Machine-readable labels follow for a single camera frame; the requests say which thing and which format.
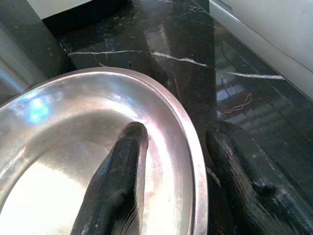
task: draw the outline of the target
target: black marble countertop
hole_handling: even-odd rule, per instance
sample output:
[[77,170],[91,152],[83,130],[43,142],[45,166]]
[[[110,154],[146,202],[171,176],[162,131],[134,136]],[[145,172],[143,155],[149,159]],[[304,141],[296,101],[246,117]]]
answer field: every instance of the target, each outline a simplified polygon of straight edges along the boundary
[[251,133],[312,205],[313,104],[206,10],[192,0],[132,0],[59,41],[77,69],[135,70],[176,96],[194,123],[207,165],[210,234],[240,234],[225,189],[214,180],[207,125],[224,120]]

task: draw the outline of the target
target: marble surface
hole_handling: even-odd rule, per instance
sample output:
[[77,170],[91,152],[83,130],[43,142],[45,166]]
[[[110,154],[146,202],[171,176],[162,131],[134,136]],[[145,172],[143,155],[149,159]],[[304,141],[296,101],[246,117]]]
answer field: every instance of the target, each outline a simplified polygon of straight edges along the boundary
[[132,0],[111,17],[58,40],[77,69],[135,70],[176,96],[204,152],[210,234],[241,234],[206,149],[207,125],[225,120],[253,134],[312,205],[313,104],[214,22],[201,2]]

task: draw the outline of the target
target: silver metal basin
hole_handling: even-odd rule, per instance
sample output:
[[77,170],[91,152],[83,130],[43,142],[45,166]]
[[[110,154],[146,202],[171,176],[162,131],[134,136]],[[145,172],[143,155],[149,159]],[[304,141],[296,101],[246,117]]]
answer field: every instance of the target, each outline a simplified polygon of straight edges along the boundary
[[152,78],[116,68],[59,76],[0,108],[0,234],[69,234],[92,175],[131,121],[149,134],[143,234],[206,234],[191,120]]

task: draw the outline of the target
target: stainless steel bowl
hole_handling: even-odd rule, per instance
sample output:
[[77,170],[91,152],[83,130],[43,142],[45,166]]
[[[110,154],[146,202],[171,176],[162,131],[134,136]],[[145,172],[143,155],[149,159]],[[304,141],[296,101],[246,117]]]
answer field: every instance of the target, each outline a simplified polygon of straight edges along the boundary
[[143,234],[206,234],[206,174],[191,120],[152,78],[116,68],[59,76],[0,108],[0,234],[68,234],[93,173],[131,121],[149,134]]

